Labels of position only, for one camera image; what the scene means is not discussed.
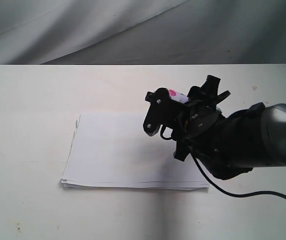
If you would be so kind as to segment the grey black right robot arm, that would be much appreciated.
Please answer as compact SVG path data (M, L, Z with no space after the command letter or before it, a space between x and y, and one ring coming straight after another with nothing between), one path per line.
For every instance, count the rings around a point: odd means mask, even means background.
M192 156L221 180L228 180L254 168L286 167L286 104L249 108L224 116L218 104L229 91L218 92L220 79L208 75L201 86L188 94L159 88L150 101L146 126L150 135L172 130L174 157Z

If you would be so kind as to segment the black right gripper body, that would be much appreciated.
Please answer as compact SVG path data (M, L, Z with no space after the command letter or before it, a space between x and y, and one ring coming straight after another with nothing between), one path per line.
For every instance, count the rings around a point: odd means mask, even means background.
M220 119L221 110L217 109L219 102L216 98L191 101L179 113L174 129L175 159L185 161L188 155L192 155L209 140L211 130Z

